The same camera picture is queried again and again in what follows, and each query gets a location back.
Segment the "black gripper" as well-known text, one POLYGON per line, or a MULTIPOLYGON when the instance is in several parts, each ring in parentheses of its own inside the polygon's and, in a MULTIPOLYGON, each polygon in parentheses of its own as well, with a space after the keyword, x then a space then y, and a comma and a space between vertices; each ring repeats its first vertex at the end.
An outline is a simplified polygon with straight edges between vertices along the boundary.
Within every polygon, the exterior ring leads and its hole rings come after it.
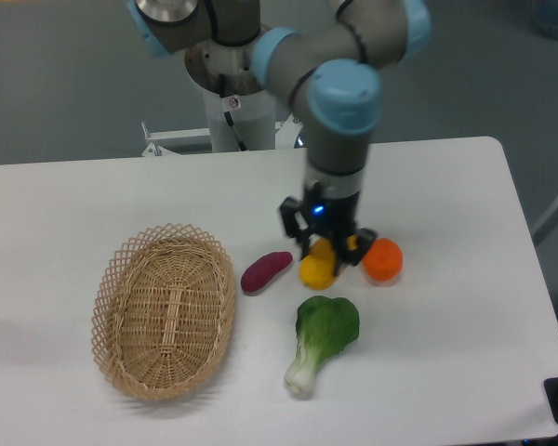
POLYGON ((335 252, 333 276, 348 265, 357 266, 378 238, 375 230, 357 229, 355 215, 360 192, 345 198, 327 198, 326 188, 316 181, 306 185, 303 201, 286 197, 279 206, 286 237, 300 249, 300 260, 310 251, 310 238, 319 235, 332 243, 335 252))

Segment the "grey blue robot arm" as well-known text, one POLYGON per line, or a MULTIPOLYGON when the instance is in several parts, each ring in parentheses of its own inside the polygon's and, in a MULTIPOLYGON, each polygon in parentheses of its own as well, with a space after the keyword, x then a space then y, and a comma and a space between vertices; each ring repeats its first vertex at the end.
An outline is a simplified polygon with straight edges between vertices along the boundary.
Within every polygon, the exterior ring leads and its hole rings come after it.
POLYGON ((270 93, 303 126, 301 199, 280 205, 286 236, 303 254, 312 236, 334 250, 333 267, 357 265, 377 233, 356 224, 369 140, 381 117, 379 70, 421 51, 432 21, 421 1, 333 1, 334 25, 304 36, 264 30, 257 1, 130 1, 157 55, 207 49, 198 70, 222 96, 249 86, 270 93))

